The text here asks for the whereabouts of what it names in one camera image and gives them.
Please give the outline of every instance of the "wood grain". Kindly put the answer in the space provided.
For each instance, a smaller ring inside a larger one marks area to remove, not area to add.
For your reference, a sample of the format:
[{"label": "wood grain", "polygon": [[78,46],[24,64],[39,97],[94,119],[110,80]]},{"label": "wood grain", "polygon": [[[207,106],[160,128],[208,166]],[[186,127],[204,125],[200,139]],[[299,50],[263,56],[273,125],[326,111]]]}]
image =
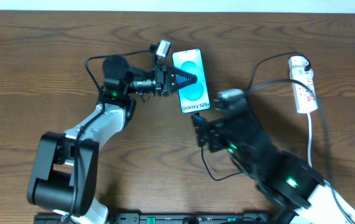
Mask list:
[{"label": "wood grain", "polygon": [[[337,188],[355,208],[355,15],[0,11],[0,223],[30,223],[43,212],[26,201],[38,140],[93,111],[97,94],[85,59],[146,49],[160,39],[174,51],[202,50],[212,97],[246,88],[263,58],[292,49],[306,54],[328,116]],[[287,59],[262,65],[254,85],[287,77]],[[151,66],[145,55],[129,61]],[[100,63],[91,64],[99,81]],[[270,87],[252,104],[278,147],[305,159],[306,116],[295,112],[291,85]],[[321,127],[312,116],[314,167],[326,175]],[[206,158],[217,176],[234,171],[224,152]],[[133,120],[101,152],[97,197],[142,212],[273,209],[248,177],[208,177],[177,96],[138,102]]]}]

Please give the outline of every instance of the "tabletop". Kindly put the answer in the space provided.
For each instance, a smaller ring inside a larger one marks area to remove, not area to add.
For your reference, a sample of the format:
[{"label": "tabletop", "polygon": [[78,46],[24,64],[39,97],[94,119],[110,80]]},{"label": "tabletop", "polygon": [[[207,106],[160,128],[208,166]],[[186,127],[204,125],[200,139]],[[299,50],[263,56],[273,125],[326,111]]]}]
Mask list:
[{"label": "tabletop", "polygon": [[[85,60],[161,39],[173,52],[201,49],[212,99],[245,90],[264,58],[305,54],[326,110],[336,188],[355,208],[355,14],[0,11],[0,223],[32,223],[44,212],[26,200],[37,145],[46,131],[65,131],[94,110],[97,90]],[[288,59],[262,64],[254,85],[287,78]],[[151,68],[149,55],[128,60]],[[101,61],[90,66],[101,82]],[[306,159],[306,115],[296,112],[290,84],[264,89],[251,105],[279,149]],[[317,111],[311,115],[313,164],[326,177],[322,126]],[[224,151],[205,157],[215,176],[236,172]],[[128,126],[100,152],[96,195],[111,208],[152,213],[275,210],[249,177],[208,176],[177,95],[138,100]]]}]

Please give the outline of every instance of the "white cable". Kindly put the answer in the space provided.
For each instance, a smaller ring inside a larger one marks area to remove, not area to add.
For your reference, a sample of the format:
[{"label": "white cable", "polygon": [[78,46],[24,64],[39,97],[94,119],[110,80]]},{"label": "white cable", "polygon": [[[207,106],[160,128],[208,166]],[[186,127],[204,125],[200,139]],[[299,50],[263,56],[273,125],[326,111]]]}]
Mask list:
[{"label": "white cable", "polygon": [[308,140],[308,163],[309,166],[312,167],[312,159],[311,159],[311,146],[312,146],[312,120],[310,117],[310,112],[307,113],[308,115],[308,126],[309,126],[309,140]]}]

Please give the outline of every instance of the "blue circle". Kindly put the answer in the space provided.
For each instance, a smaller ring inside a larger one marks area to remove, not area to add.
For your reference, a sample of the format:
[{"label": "blue circle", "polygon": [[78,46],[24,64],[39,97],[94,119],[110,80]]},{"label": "blue circle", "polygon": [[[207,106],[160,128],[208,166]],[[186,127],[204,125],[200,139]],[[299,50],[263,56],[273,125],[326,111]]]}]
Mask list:
[{"label": "blue circle", "polygon": [[[197,65],[192,61],[184,62],[180,69],[195,76],[197,76],[198,73],[201,73],[201,71],[197,68]],[[180,94],[190,101],[196,101],[199,100],[204,94],[204,87],[200,81],[197,81],[195,84],[181,89]]]}]

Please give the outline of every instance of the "wooden table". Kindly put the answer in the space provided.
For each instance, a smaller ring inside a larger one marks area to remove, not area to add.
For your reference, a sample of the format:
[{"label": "wooden table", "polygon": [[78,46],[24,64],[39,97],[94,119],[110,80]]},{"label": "wooden table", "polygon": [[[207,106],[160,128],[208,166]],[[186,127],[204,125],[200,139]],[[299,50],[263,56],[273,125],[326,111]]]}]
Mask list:
[{"label": "wooden table", "polygon": [[[97,91],[85,59],[147,49],[160,39],[170,40],[174,51],[202,50],[213,98],[220,90],[246,89],[263,58],[304,53],[326,108],[337,190],[355,208],[355,15],[0,11],[0,222],[32,223],[44,211],[26,200],[37,144],[46,131],[62,132],[93,111]],[[263,64],[254,85],[286,78],[288,58]],[[129,62],[151,67],[148,55]],[[90,65],[99,81],[100,65]],[[270,87],[252,104],[276,145],[306,159],[306,116],[295,111],[291,85]],[[312,117],[314,168],[326,176],[319,116]],[[235,171],[226,152],[206,159],[218,177]],[[97,197],[114,208],[273,209],[248,177],[209,178],[178,96],[138,101],[133,120],[101,151],[98,169]]]}]

